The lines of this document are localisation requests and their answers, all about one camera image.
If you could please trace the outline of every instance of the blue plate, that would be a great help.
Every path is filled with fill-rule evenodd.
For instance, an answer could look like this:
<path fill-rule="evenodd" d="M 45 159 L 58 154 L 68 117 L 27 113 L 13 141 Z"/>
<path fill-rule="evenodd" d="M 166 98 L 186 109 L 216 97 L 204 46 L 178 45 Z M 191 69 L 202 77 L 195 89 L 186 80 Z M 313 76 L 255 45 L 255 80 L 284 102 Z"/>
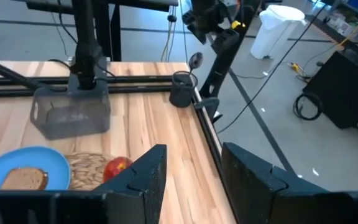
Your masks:
<path fill-rule="evenodd" d="M 0 187 L 10 170 L 35 167 L 48 173 L 46 190 L 66 190 L 70 184 L 70 165 L 58 151 L 32 146 L 0 156 Z"/>

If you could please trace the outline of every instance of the black mug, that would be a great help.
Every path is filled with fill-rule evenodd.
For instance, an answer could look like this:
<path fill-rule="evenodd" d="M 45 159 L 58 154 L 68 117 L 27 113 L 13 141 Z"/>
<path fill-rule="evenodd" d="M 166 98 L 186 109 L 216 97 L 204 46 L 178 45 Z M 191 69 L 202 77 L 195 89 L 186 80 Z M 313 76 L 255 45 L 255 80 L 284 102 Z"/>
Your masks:
<path fill-rule="evenodd" d="M 185 108 L 190 105 L 198 79 L 190 72 L 179 71 L 172 75 L 171 94 L 169 102 L 173 106 Z"/>

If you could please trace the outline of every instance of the cable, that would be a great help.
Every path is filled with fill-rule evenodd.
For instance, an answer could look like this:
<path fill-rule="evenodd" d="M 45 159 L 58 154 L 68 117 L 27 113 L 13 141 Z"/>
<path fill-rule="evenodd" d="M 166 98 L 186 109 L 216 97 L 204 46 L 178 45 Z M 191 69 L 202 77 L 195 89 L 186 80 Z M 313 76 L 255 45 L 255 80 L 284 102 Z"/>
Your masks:
<path fill-rule="evenodd" d="M 303 100 L 301 102 L 301 105 L 299 106 L 299 102 L 301 99 L 309 99 L 315 103 L 318 103 L 318 106 L 317 106 L 317 113 L 312 116 L 312 117 L 306 117 L 306 116 L 303 116 L 302 115 L 302 110 L 303 110 L 303 104 L 305 103 L 305 100 Z M 306 120 L 306 121 L 314 121 L 315 119 L 317 119 L 321 113 L 323 113 L 323 104 L 321 102 L 321 100 L 319 99 L 319 97 L 315 94 L 312 94 L 312 93 L 302 93 L 300 96 L 298 96 L 295 100 L 295 102 L 293 103 L 293 112 L 294 114 L 303 119 L 303 120 Z"/>
<path fill-rule="evenodd" d="M 303 67 L 303 74 L 301 77 L 299 77 L 298 75 L 296 76 L 297 78 L 299 79 L 303 79 L 305 80 L 305 77 L 307 76 L 305 70 L 306 70 L 306 67 L 308 66 L 309 62 L 311 60 L 313 60 L 315 57 L 331 50 L 333 47 L 341 47 L 343 46 L 352 36 L 354 36 L 356 34 L 356 31 L 358 31 L 358 25 L 356 28 L 354 28 L 354 30 L 351 32 L 350 35 L 348 35 L 341 43 L 339 44 L 334 44 L 332 47 L 328 48 L 327 50 L 324 50 L 323 52 L 311 57 L 306 63 L 305 63 L 305 66 Z M 302 98 L 309 98 L 311 101 L 314 101 L 316 104 L 318 103 L 317 105 L 317 113 L 312 116 L 312 117 L 306 117 L 306 116 L 303 116 L 302 115 L 302 109 L 303 109 L 303 103 L 305 102 L 304 100 L 302 101 L 301 105 L 299 105 L 299 102 Z M 300 96 L 298 96 L 293 104 L 293 112 L 295 114 L 295 116 L 303 119 L 303 120 L 306 120 L 306 121 L 313 121 L 313 120 L 316 120 L 320 115 L 321 113 L 323 112 L 323 102 L 321 102 L 321 100 L 319 99 L 319 97 L 317 95 L 314 95 L 312 93 L 303 93 L 301 94 Z"/>
<path fill-rule="evenodd" d="M 302 67 L 302 69 L 303 69 L 303 77 L 309 77 L 309 76 L 306 74 L 305 70 L 306 70 L 306 67 L 308 66 L 308 64 L 309 64 L 314 58 L 316 58 L 316 57 L 318 57 L 318 56 L 320 56 L 320 55 L 326 53 L 327 51 L 331 50 L 332 48 L 334 48 L 334 47 L 336 47 L 336 46 L 337 46 L 337 44 L 334 44 L 334 45 L 330 46 L 328 49 L 326 49 L 326 50 L 324 50 L 324 51 L 322 51 L 322 52 L 316 54 L 315 56 L 309 58 L 309 60 L 308 60 L 308 61 L 305 63 L 305 65 Z"/>
<path fill-rule="evenodd" d="M 46 1 L 46 3 L 47 3 L 48 7 L 50 7 L 49 1 L 48 1 L 48 0 L 45 0 L 45 1 Z M 50 15 L 52 16 L 53 22 L 55 23 L 55 28 L 56 28 L 57 34 L 59 35 L 60 40 L 62 40 L 63 49 L 64 49 L 64 51 L 65 51 L 65 55 L 66 55 L 66 57 L 68 57 L 66 44 L 65 44 L 65 42 L 63 41 L 62 33 L 60 33 L 60 30 L 59 30 L 59 28 L 58 28 L 58 26 L 57 26 L 57 22 L 56 22 L 55 16 L 53 15 L 52 10 L 50 10 Z"/>
<path fill-rule="evenodd" d="M 168 12 L 168 18 L 169 18 L 169 16 L 171 16 L 172 10 L 173 10 L 173 7 L 170 7 L 170 8 L 169 8 L 169 12 Z M 165 45 L 164 45 L 164 48 L 163 48 L 163 50 L 162 50 L 161 59 L 160 59 L 161 62 L 163 62 L 164 55 L 165 55 L 166 53 L 168 53 L 167 50 L 168 50 L 169 40 L 170 40 L 170 37 L 171 37 L 171 28 L 172 28 L 172 23 L 171 23 L 171 21 L 169 21 L 169 19 L 168 19 L 168 37 L 167 37 L 167 41 L 166 41 L 166 43 L 165 43 Z"/>
<path fill-rule="evenodd" d="M 63 30 L 71 37 L 71 39 L 73 39 L 73 41 L 77 44 L 77 40 L 73 37 L 73 35 L 68 31 L 68 29 L 63 24 L 63 19 L 62 19 L 62 13 L 63 12 L 62 12 L 62 2 L 61 2 L 61 0 L 57 0 L 57 4 L 58 4 L 58 7 L 59 7 L 59 22 L 60 22 L 60 25 L 62 26 Z"/>
<path fill-rule="evenodd" d="M 115 76 L 116 76 L 115 74 L 113 74 L 113 73 L 107 71 L 107 69 L 102 68 L 102 66 L 100 66 L 98 63 L 95 63 L 95 64 L 96 64 L 96 66 L 97 66 L 98 68 L 100 68 L 100 70 L 106 72 L 106 73 L 109 74 L 110 76 L 112 76 L 112 77 L 115 77 Z"/>
<path fill-rule="evenodd" d="M 241 75 L 236 75 L 236 74 L 234 74 L 235 76 L 237 76 L 238 78 L 243 78 L 243 79 L 247 79 L 247 78 L 250 78 L 250 79 L 264 79 L 264 78 L 267 78 L 269 75 L 270 75 L 270 73 L 272 72 L 272 70 L 274 69 L 274 67 L 276 67 L 276 66 L 279 66 L 279 65 L 281 65 L 281 64 L 283 64 L 283 63 L 288 63 L 288 62 L 282 62 L 282 63 L 277 63 L 277 64 L 275 64 L 274 66 L 273 66 L 273 68 L 272 69 L 270 69 L 268 72 L 264 72 L 264 76 L 262 76 L 262 77 L 243 77 L 243 76 L 241 76 Z"/>
<path fill-rule="evenodd" d="M 173 12 L 173 15 L 177 16 L 177 8 L 174 7 L 174 12 Z M 176 29 L 177 29 L 177 23 L 175 21 L 175 24 L 173 25 L 173 32 L 172 32 L 172 40 L 171 40 L 171 47 L 169 48 L 169 52 L 168 52 L 168 59 L 167 59 L 167 62 L 170 61 L 170 58 L 171 58 L 171 53 L 172 53 L 172 47 L 173 47 L 173 40 L 175 39 L 175 32 L 176 32 Z"/>
<path fill-rule="evenodd" d="M 181 0 L 179 0 L 180 3 L 180 14 L 183 17 L 183 5 L 181 4 Z M 183 29 L 183 40 L 185 43 L 185 55 L 186 55 L 186 63 L 188 63 L 188 58 L 187 58 L 187 45 L 186 45 L 186 32 L 185 32 L 185 24 L 182 22 L 181 23 L 181 27 Z"/>
<path fill-rule="evenodd" d="M 262 89 L 265 87 L 265 85 L 267 84 L 267 82 L 273 77 L 273 74 L 275 73 L 275 71 L 277 70 L 278 66 L 284 61 L 285 57 L 291 52 L 292 48 L 294 48 L 294 46 L 299 42 L 299 40 L 303 37 L 303 35 L 306 33 L 306 31 L 311 27 L 311 25 L 313 24 L 313 22 L 317 19 L 318 15 L 325 9 L 326 5 L 324 5 L 318 12 L 317 14 L 314 16 L 314 18 L 310 21 L 308 27 L 302 32 L 302 34 L 299 36 L 299 38 L 297 38 L 297 40 L 293 43 L 293 45 L 287 50 L 287 52 L 285 52 L 284 56 L 280 59 L 280 61 L 277 63 L 277 66 L 274 67 L 272 73 L 270 74 L 269 77 L 267 77 L 266 81 L 264 82 L 264 84 L 259 88 L 258 92 L 254 95 L 254 97 L 252 97 L 252 99 L 246 104 L 246 106 L 240 111 L 240 113 L 236 116 L 236 118 L 234 118 L 234 120 L 232 122 L 230 122 L 226 127 L 224 127 L 222 130 L 218 131 L 218 134 L 222 133 L 223 131 L 225 131 L 227 128 L 229 128 L 232 124 L 234 124 L 237 119 L 240 117 L 240 115 L 247 109 L 247 107 L 254 101 L 254 99 L 258 96 L 258 94 L 262 91 Z"/>

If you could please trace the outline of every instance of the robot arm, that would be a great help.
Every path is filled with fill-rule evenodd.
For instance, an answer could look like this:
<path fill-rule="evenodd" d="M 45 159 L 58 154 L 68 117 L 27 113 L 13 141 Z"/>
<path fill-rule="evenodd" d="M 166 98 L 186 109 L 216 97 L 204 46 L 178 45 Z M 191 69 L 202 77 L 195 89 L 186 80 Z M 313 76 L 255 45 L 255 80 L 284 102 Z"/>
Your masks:
<path fill-rule="evenodd" d="M 239 3 L 242 7 L 251 7 L 254 12 L 260 5 L 260 0 L 240 0 Z M 227 48 L 234 44 L 239 39 L 239 34 L 234 30 L 233 26 L 243 24 L 248 26 L 249 21 L 244 20 L 244 11 L 238 10 L 241 21 L 233 21 L 227 6 L 221 0 L 191 0 L 192 9 L 183 15 L 183 22 L 187 25 L 197 39 L 202 43 L 206 43 L 206 34 L 217 34 L 217 39 L 220 40 L 221 46 L 215 48 Z M 228 18 L 232 24 L 230 29 L 223 29 L 219 27 L 219 24 L 223 22 L 225 18 Z"/>

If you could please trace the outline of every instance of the apple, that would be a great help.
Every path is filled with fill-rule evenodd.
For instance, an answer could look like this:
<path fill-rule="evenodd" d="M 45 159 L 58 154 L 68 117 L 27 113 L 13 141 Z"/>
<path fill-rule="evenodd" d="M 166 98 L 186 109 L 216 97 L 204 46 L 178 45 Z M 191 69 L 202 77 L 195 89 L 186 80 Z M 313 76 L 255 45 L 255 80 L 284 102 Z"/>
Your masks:
<path fill-rule="evenodd" d="M 103 182 L 117 176 L 121 171 L 129 167 L 133 162 L 126 157 L 117 157 L 109 161 L 104 168 Z"/>

